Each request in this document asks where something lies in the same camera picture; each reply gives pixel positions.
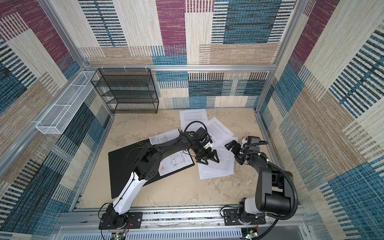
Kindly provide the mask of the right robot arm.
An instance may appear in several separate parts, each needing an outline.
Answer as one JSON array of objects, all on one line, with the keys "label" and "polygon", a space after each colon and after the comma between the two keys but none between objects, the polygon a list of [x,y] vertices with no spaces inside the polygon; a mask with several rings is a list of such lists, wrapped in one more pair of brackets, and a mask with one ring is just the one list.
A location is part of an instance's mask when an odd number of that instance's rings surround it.
[{"label": "right robot arm", "polygon": [[298,193],[292,173],[282,170],[260,151],[260,146],[268,144],[253,136],[244,138],[241,144],[237,141],[225,144],[240,165],[249,165],[258,173],[255,196],[242,199],[238,205],[239,222],[244,225],[263,215],[288,220],[298,209]]}]

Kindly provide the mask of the white mesh wall basket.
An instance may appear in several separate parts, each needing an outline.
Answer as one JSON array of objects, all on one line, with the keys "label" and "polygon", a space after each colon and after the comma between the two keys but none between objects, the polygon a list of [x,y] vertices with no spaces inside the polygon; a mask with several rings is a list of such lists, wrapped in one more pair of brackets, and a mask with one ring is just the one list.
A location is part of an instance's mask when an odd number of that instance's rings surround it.
[{"label": "white mesh wall basket", "polygon": [[95,72],[81,72],[38,122],[37,130],[44,135],[63,134],[91,92],[94,76]]}]

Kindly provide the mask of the diagram sheet top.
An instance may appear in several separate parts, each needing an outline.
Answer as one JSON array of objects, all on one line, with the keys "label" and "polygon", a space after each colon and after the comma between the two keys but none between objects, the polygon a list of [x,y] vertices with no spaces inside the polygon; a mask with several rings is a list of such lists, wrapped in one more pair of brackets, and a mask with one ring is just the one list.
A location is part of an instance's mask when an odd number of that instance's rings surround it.
[{"label": "diagram sheet top", "polygon": [[[150,143],[152,145],[162,144],[172,139],[176,139],[179,134],[179,130],[174,129],[172,131],[151,137]],[[193,165],[193,163],[192,158],[188,154],[183,151],[179,151],[161,161],[159,166],[159,175],[160,177],[163,177],[167,174],[172,174],[184,167]]]}]

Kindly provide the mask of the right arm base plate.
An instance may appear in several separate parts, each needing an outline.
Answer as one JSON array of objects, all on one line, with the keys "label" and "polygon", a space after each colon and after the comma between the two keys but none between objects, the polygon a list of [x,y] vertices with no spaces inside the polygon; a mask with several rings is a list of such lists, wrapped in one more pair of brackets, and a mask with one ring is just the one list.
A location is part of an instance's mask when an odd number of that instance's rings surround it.
[{"label": "right arm base plate", "polygon": [[240,217],[238,215],[238,209],[234,208],[224,208],[220,213],[223,216],[225,226],[266,224],[264,217],[256,217],[255,215],[250,214]]}]

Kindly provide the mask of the text sheet far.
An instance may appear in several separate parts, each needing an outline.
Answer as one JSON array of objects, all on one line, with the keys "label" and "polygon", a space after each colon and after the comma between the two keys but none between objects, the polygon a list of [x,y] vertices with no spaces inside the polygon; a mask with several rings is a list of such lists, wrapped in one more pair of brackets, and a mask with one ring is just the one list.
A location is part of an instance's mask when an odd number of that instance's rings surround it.
[{"label": "text sheet far", "polygon": [[204,124],[208,121],[205,109],[180,111],[181,130],[185,131],[187,125],[193,121],[199,121]]}]

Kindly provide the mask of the red folder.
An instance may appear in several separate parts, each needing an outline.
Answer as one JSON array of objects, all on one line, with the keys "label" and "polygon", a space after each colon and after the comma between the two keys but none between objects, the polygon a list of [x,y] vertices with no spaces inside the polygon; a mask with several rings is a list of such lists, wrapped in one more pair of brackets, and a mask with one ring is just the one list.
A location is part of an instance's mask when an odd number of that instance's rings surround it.
[{"label": "red folder", "polygon": [[[111,198],[114,199],[114,198],[117,198],[119,196],[119,194],[121,193],[121,191],[125,187],[126,183],[128,182],[129,178],[131,177],[131,172],[132,172],[131,167],[133,167],[133,165],[134,165],[134,162],[131,161],[131,157],[135,157],[141,151],[138,147],[143,147],[143,146],[149,145],[149,144],[150,144],[150,140],[145,139],[143,141],[137,142],[135,144],[132,144],[132,145],[126,146],[124,148],[121,148],[121,149],[118,149],[118,150],[115,150],[115,151],[108,153],[109,169],[110,169]],[[151,180],[149,180],[146,183],[146,185],[154,183],[160,179],[164,179],[168,176],[171,176],[171,175],[176,174],[178,172],[181,172],[183,170],[186,170],[186,169],[188,169],[194,165],[195,165],[195,162],[191,166],[184,167],[181,170],[178,170],[172,174],[167,174],[163,177],[160,177],[160,175],[158,173]]]}]

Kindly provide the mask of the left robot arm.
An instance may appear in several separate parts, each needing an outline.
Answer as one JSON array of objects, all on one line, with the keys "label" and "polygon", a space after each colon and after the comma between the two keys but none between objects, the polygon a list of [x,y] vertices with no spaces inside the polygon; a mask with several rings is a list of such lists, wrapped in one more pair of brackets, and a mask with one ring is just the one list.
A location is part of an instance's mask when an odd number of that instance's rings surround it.
[{"label": "left robot arm", "polygon": [[162,144],[145,144],[130,150],[124,167],[128,180],[120,194],[100,218],[100,230],[121,229],[126,225],[128,212],[140,189],[155,177],[163,159],[184,150],[193,150],[197,163],[208,165],[208,161],[219,163],[217,151],[213,149],[213,140],[207,126],[201,121],[193,121],[175,139]]}]

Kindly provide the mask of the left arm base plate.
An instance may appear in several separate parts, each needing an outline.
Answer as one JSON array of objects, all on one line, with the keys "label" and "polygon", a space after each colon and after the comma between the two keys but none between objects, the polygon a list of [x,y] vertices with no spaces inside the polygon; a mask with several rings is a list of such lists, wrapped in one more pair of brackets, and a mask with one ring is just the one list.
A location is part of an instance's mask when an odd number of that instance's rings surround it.
[{"label": "left arm base plate", "polygon": [[143,212],[128,212],[123,215],[104,213],[99,224],[99,230],[139,229]]}]

